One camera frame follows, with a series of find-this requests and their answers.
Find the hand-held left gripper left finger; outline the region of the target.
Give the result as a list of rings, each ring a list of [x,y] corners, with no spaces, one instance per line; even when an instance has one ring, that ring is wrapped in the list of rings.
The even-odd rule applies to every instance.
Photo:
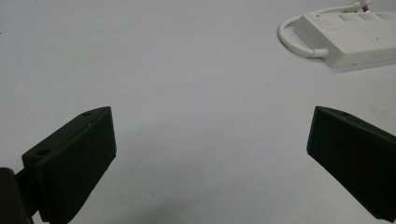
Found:
[[[38,211],[49,224],[68,224],[79,212],[117,147],[109,106],[84,112],[25,152],[28,179],[37,187]]]

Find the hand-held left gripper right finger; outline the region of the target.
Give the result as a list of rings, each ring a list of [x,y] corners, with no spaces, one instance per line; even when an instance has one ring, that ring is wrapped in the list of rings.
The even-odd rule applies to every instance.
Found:
[[[396,136],[318,106],[306,150],[375,218],[396,221]]]

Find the white power strip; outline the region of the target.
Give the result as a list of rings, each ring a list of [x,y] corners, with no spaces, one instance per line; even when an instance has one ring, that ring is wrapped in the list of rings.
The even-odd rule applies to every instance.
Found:
[[[293,31],[330,68],[396,61],[396,12],[304,14]]]

